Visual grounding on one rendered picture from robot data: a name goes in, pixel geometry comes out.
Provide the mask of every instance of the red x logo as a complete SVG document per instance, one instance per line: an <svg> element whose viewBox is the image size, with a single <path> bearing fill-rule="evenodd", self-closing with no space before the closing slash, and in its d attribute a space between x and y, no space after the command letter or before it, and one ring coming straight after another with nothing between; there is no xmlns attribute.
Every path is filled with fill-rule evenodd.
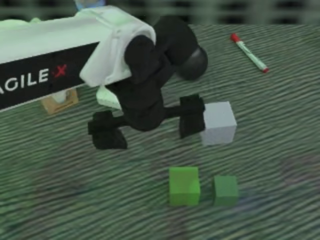
<svg viewBox="0 0 320 240"><path fill-rule="evenodd" d="M57 78L60 76L65 76L66 75L66 69L67 69L67 64L64 64L62 66L56 66L56 71L52 72L52 75Z"/></svg>

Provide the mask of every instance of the dark green block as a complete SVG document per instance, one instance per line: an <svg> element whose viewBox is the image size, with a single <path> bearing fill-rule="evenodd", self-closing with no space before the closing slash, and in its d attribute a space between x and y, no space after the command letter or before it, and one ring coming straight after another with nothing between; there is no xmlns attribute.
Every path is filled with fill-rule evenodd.
<svg viewBox="0 0 320 240"><path fill-rule="evenodd" d="M239 198L235 176L215 176L213 178L213 204L215 206L234 206Z"/></svg>
<svg viewBox="0 0 320 240"><path fill-rule="evenodd" d="M169 204L196 206L200 200L200 180L197 167L169 168Z"/></svg>

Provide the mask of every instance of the white object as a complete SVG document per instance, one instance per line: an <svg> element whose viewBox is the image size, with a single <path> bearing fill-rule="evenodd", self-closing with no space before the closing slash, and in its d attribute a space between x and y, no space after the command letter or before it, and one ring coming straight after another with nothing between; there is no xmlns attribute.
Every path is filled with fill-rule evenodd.
<svg viewBox="0 0 320 240"><path fill-rule="evenodd" d="M51 95L57 104L63 104L67 100L67 90L59 91Z"/></svg>
<svg viewBox="0 0 320 240"><path fill-rule="evenodd" d="M131 76L124 61L124 52L134 37L145 35L156 42L152 26L110 5L86 8L73 17L36 24L23 21L12 23L10 20L2 24L0 64L98 43L80 72L80 77L90 87L108 85ZM47 95L1 111L44 97Z"/></svg>
<svg viewBox="0 0 320 240"><path fill-rule="evenodd" d="M234 140L237 122L228 101L206 104L203 116L205 130L200 133L203 145L229 144Z"/></svg>
<svg viewBox="0 0 320 240"><path fill-rule="evenodd" d="M257 58L245 45L245 43L238 37L237 34L231 34L231 40L245 53L245 55L260 69L263 73L267 73L269 68Z"/></svg>
<svg viewBox="0 0 320 240"><path fill-rule="evenodd" d="M98 91L96 92L96 100L98 104L102 106L121 110L117 96L105 88L105 86L99 87Z"/></svg>

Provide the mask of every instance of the white cube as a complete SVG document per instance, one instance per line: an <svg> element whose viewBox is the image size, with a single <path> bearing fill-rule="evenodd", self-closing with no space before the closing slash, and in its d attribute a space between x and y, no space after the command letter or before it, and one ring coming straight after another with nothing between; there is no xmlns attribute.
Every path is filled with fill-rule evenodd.
<svg viewBox="0 0 320 240"><path fill-rule="evenodd" d="M121 110L117 96L105 88L105 86L99 87L98 91L96 92L96 100L98 104L102 106Z"/></svg>
<svg viewBox="0 0 320 240"><path fill-rule="evenodd" d="M206 104L203 116L205 130L200 133L203 145L229 144L234 140L237 122L228 101Z"/></svg>

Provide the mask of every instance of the gray block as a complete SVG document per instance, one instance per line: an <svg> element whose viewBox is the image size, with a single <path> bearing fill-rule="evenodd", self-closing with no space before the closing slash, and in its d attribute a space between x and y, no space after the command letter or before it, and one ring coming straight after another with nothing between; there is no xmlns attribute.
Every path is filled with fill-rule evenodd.
<svg viewBox="0 0 320 240"><path fill-rule="evenodd" d="M237 121L228 101L205 105L205 130L200 133L205 146L229 144L234 140Z"/></svg>

